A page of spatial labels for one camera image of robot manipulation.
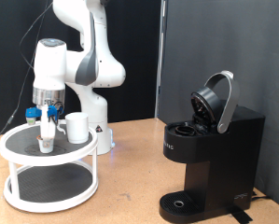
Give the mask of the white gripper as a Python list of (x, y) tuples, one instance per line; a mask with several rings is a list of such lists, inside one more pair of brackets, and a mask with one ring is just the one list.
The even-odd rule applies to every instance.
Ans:
[(40, 135), (43, 138), (43, 147), (50, 147), (52, 139), (55, 138), (56, 125), (48, 116), (49, 106), (43, 105), (40, 120)]

